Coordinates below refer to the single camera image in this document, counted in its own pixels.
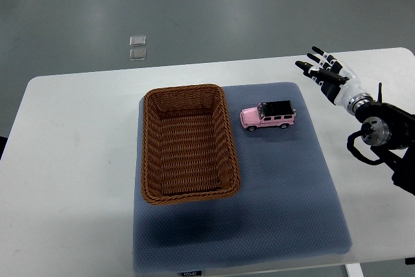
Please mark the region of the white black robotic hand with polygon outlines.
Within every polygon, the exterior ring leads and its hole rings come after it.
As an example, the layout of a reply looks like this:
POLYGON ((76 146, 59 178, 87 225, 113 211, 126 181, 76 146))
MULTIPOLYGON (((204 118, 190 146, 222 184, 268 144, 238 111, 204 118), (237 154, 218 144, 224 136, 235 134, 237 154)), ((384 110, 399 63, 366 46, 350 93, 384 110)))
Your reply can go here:
POLYGON ((342 106, 353 115, 359 106, 372 102, 373 97, 361 88, 356 74, 345 63, 332 54, 312 47, 308 53, 308 61, 295 61, 303 75, 314 81, 328 101, 335 106, 342 106))

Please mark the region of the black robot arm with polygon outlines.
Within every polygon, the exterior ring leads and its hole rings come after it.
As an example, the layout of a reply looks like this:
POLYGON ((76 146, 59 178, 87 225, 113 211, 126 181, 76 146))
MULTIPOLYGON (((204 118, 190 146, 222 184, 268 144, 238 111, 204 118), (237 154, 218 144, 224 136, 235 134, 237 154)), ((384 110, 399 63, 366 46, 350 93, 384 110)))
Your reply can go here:
POLYGON ((414 194, 414 115, 382 101, 382 84, 378 99, 361 93, 349 100, 347 111, 361 122, 361 129, 349 135, 347 149, 359 161, 368 165, 386 164, 393 170, 395 186, 414 194), (371 160, 356 147, 361 138, 378 156, 371 160))

